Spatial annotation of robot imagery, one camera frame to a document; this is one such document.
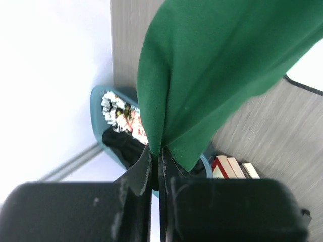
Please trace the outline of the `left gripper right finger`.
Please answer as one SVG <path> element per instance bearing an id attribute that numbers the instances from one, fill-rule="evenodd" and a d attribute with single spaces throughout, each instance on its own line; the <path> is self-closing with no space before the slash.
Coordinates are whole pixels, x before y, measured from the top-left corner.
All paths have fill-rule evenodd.
<path id="1" fill-rule="evenodd" d="M 194 178 L 168 149 L 158 164 L 161 241 L 307 241 L 301 208 L 279 181 Z"/>

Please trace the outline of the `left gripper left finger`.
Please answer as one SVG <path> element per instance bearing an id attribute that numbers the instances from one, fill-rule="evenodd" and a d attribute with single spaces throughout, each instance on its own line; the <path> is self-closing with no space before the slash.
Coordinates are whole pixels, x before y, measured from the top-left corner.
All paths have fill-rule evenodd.
<path id="1" fill-rule="evenodd" d="M 150 241 L 150 149 L 114 182 L 17 186 L 1 208 L 1 241 Z"/>

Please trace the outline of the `green t-shirt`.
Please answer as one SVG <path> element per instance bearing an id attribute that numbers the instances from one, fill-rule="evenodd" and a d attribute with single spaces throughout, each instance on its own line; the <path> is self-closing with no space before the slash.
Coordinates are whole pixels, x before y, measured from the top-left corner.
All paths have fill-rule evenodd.
<path id="1" fill-rule="evenodd" d="M 191 170 L 216 130 L 322 39 L 322 1 L 164 1 L 137 76 L 150 152 Z"/>

